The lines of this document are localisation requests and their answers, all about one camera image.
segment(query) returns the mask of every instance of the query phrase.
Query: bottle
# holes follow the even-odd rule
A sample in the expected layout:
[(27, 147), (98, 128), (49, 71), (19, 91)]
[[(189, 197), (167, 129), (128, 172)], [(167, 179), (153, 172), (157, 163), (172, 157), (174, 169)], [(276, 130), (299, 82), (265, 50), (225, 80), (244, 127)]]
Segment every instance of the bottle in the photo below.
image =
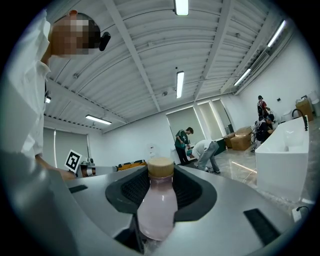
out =
[(139, 229), (146, 237), (162, 241), (174, 228), (178, 210), (172, 187), (174, 161), (166, 157), (151, 158), (147, 166), (150, 188), (137, 211)]

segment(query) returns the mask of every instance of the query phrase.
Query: white shirt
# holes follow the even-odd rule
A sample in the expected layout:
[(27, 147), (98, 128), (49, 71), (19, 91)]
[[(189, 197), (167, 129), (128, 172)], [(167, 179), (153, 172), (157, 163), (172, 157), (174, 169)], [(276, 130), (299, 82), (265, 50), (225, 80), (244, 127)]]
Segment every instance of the white shirt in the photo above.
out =
[(192, 155), (199, 159), (200, 156), (209, 148), (211, 142), (213, 142), (212, 139), (204, 139), (199, 141), (192, 149)]
[(42, 155), (45, 112), (45, 79), (50, 69), (41, 62), (48, 46), (50, 23), (42, 11), (26, 28), (16, 43), (5, 70), (9, 86), (13, 86), (30, 109), (19, 109), (19, 115), (35, 112), (35, 119), (27, 131), (21, 152), (34, 158)]

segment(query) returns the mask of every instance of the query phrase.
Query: person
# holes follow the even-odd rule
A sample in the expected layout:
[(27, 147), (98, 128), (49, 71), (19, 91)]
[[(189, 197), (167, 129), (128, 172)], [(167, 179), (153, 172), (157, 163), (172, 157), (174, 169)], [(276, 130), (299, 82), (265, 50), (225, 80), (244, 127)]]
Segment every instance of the person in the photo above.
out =
[(186, 155), (192, 155), (198, 159), (198, 169), (201, 171), (205, 171), (207, 162), (210, 160), (213, 172), (219, 174), (220, 169), (215, 160), (215, 153), (218, 149), (219, 145), (216, 141), (204, 139), (195, 144), (193, 149), (189, 149)]
[(256, 129), (256, 139), (262, 143), (264, 143), (267, 138), (274, 132), (272, 128), (272, 122), (275, 120), (275, 116), (273, 114), (269, 114), (265, 119), (261, 120)]
[(270, 108), (267, 107), (267, 103), (264, 101), (264, 98), (261, 95), (258, 96), (257, 109), (258, 109), (259, 121), (267, 118), (268, 111), (270, 111)]
[(194, 134), (194, 129), (188, 127), (186, 130), (179, 130), (175, 135), (175, 150), (178, 153), (181, 165), (185, 166), (188, 165), (190, 162), (186, 155), (186, 144), (188, 149), (190, 149), (190, 142), (188, 139), (188, 135)]
[(34, 119), (26, 131), (20, 150), (25, 156), (48, 170), (60, 172), (64, 180), (75, 178), (72, 171), (55, 168), (43, 159), (43, 130), (45, 112), (45, 80), (50, 72), (51, 56), (70, 57), (89, 54), (93, 49), (103, 51), (110, 39), (109, 33), (101, 37), (100, 28), (84, 13), (71, 10), (53, 25), (46, 20), (45, 10), (40, 12), (25, 29), (16, 43), (7, 63), (4, 75), (7, 84), (14, 88), (28, 106), (29, 118)]

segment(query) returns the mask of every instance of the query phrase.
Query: man in green shirt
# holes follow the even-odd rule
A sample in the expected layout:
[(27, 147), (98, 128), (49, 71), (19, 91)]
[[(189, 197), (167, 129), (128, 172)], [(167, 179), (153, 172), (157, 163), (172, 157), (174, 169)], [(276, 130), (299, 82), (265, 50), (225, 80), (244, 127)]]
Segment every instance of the man in green shirt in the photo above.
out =
[(191, 127), (188, 127), (186, 130), (180, 130), (176, 134), (176, 139), (175, 139), (175, 149), (176, 152), (178, 153), (181, 165), (187, 165), (189, 164), (189, 160), (186, 155), (186, 144), (188, 145), (188, 149), (190, 149), (190, 142), (188, 139), (189, 134), (194, 134), (194, 129)]

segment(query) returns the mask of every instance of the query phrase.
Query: ceiling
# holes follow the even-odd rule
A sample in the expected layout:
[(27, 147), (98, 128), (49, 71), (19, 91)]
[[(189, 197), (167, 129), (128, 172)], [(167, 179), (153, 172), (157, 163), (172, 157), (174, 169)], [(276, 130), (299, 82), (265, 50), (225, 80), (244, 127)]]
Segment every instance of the ceiling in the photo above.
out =
[[(48, 7), (47, 19), (72, 9), (92, 17), (111, 40), (103, 52), (50, 61), (45, 115), (102, 132), (235, 92), (234, 82), (282, 20), (265, 0), (189, 0), (188, 16), (175, 15), (173, 0), (64, 0)], [(185, 74), (180, 99), (178, 71)], [(112, 124), (93, 124), (87, 114)]]

